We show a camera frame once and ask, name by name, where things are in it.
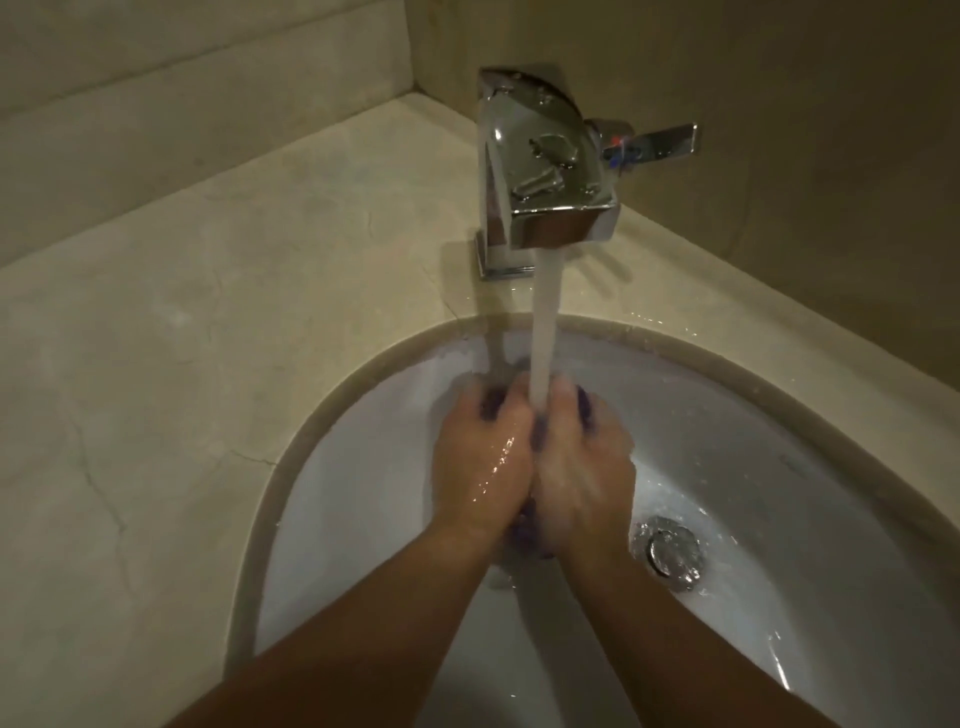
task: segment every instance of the left hand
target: left hand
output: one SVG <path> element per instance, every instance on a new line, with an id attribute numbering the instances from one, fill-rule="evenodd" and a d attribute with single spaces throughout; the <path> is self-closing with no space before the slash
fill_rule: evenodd
<path id="1" fill-rule="evenodd" d="M 514 380 L 493 422 L 480 416 L 484 387 L 476 377 L 453 405 L 433 450 L 434 523 L 495 540 L 519 512 L 534 474 L 528 380 Z"/>

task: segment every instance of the wrist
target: wrist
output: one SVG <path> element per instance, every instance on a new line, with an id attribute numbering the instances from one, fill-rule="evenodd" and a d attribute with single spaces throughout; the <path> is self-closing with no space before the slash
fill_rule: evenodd
<path id="1" fill-rule="evenodd" d="M 490 562 L 502 539 L 502 532 L 467 519 L 435 518 L 423 535 L 450 553 Z"/>
<path id="2" fill-rule="evenodd" d="M 564 572 L 570 576 L 608 575 L 636 567 L 626 537 L 612 539 L 607 535 L 587 532 L 571 534 L 564 548 L 557 553 L 557 558 Z"/>

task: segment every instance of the water stream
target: water stream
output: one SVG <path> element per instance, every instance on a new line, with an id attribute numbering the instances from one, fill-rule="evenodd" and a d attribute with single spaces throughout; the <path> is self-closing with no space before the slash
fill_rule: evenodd
<path id="1" fill-rule="evenodd" d="M 530 403 L 538 413 L 546 411 L 550 388 L 550 363 L 557 339 L 557 313 L 564 276 L 564 248 L 534 251 L 534 324 L 530 351 Z"/>

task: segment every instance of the chrome drain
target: chrome drain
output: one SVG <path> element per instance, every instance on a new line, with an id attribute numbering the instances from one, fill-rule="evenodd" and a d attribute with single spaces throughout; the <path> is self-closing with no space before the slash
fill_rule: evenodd
<path id="1" fill-rule="evenodd" d="M 672 592 L 689 592 L 704 572 L 704 553 L 693 531 L 663 516 L 637 527 L 631 552 Z"/>

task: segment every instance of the faucet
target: faucet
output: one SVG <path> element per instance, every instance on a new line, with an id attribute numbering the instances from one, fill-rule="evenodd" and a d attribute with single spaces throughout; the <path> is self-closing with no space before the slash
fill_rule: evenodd
<path id="1" fill-rule="evenodd" d="M 585 119 L 554 65 L 482 68 L 478 86 L 484 280 L 533 275 L 536 248 L 609 240 L 617 178 L 697 149 L 696 124 L 636 134 L 625 121 Z"/>

